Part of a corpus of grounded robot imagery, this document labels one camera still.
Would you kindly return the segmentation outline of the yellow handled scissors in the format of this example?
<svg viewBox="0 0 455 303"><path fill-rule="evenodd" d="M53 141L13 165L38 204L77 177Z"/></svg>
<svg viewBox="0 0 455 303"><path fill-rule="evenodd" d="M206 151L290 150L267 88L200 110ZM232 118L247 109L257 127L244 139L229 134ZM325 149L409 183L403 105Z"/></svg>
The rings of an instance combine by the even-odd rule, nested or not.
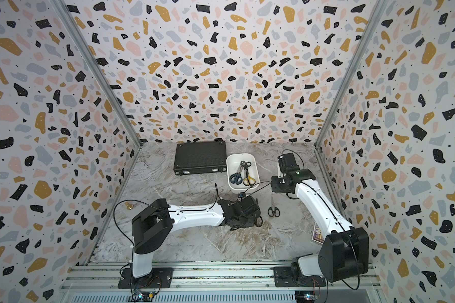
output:
<svg viewBox="0 0 455 303"><path fill-rule="evenodd" d="M243 179L243 184L245 186L252 187L256 184L256 180L250 175L249 169L247 166L244 166L244 171L245 171L245 177Z"/></svg>

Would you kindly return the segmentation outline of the small black thin scissors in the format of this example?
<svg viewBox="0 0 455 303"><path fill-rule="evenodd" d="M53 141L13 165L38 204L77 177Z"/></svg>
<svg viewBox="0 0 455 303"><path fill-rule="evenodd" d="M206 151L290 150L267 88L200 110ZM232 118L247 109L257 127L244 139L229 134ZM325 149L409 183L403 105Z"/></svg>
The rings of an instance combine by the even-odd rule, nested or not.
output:
<svg viewBox="0 0 455 303"><path fill-rule="evenodd" d="M269 217L278 218L281 215L281 211L280 211L280 209L278 207L271 206L271 207L268 208L267 214L268 214Z"/></svg>

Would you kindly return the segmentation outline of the blue handled scissors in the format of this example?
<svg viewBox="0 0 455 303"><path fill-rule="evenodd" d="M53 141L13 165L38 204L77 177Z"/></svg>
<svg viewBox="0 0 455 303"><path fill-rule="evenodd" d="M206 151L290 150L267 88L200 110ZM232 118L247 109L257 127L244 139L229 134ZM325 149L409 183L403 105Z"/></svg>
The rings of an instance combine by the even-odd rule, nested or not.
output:
<svg viewBox="0 0 455 303"><path fill-rule="evenodd" d="M243 168L241 167L241 165L239 165L237 171L234 174L230 175L231 184L240 185L243 182L243 178L241 175L242 169Z"/></svg>

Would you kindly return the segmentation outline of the white plastic storage box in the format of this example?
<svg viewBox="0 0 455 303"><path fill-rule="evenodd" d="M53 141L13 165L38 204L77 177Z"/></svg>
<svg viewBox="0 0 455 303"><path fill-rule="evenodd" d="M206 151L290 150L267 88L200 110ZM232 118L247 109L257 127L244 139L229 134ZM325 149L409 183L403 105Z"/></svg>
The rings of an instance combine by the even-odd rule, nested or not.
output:
<svg viewBox="0 0 455 303"><path fill-rule="evenodd" d="M226 159L228 184L232 192L254 193L260 177L255 157L252 154L232 154Z"/></svg>

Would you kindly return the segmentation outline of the long all-black scissors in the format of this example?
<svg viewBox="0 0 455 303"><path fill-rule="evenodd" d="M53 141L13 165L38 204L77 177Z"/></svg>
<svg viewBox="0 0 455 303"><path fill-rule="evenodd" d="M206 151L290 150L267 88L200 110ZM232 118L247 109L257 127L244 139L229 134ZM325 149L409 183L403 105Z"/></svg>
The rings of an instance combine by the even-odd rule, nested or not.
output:
<svg viewBox="0 0 455 303"><path fill-rule="evenodd" d="M261 226L263 225L264 221L263 221L263 218L261 216L258 216L254 219L254 226L255 227L258 227L258 228L261 228Z"/></svg>

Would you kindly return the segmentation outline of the black handled steel scissors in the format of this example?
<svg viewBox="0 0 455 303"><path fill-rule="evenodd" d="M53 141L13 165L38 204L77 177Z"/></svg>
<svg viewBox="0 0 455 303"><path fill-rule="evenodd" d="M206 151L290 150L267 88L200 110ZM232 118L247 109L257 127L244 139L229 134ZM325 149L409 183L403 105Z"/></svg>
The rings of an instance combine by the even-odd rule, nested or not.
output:
<svg viewBox="0 0 455 303"><path fill-rule="evenodd" d="M249 169L248 168L252 165L252 163L251 162L241 161L240 165L244 169L245 174L249 174Z"/></svg>

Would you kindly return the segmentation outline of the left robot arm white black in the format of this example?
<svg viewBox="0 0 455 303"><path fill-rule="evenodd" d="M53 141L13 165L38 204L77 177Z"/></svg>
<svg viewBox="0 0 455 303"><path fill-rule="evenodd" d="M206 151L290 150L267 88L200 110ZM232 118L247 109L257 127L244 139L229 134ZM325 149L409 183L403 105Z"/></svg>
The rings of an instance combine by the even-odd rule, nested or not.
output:
<svg viewBox="0 0 455 303"><path fill-rule="evenodd" d="M170 205L157 199L132 221L133 265L135 279L152 272L154 252L173 232L183 229L228 226L231 231L259 226L261 211L256 199L246 196L239 201L216 200L208 205Z"/></svg>

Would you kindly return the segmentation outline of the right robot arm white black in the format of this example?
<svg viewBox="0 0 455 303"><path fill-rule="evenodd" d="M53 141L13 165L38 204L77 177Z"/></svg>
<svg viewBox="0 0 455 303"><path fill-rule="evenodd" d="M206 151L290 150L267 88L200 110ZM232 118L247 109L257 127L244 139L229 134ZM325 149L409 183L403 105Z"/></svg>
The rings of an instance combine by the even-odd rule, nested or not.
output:
<svg viewBox="0 0 455 303"><path fill-rule="evenodd" d="M369 271L369 235L355 228L323 193L315 175L297 165L292 153L278 156L277 176L271 178L274 193L294 194L307 207L321 231L323 244L317 254L297 258L291 264L291 278L297 285L315 277L337 282Z"/></svg>

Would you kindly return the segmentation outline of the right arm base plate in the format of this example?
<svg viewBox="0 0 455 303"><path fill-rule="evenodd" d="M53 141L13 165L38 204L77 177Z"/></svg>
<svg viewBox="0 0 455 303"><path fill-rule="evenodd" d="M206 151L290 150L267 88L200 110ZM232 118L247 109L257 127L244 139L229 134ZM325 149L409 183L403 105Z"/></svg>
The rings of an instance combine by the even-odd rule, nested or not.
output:
<svg viewBox="0 0 455 303"><path fill-rule="evenodd" d="M276 287L325 287L326 281L318 275L306 276L292 266L273 268Z"/></svg>

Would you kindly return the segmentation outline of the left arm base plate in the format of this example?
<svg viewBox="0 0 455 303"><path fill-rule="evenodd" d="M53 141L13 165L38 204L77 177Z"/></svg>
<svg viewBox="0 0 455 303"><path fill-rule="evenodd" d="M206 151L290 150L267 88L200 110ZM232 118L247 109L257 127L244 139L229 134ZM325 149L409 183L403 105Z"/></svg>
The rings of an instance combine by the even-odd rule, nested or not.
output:
<svg viewBox="0 0 455 303"><path fill-rule="evenodd" d="M120 271L119 289L169 289L173 268L154 267L152 271L140 278L134 278L131 268L123 268Z"/></svg>

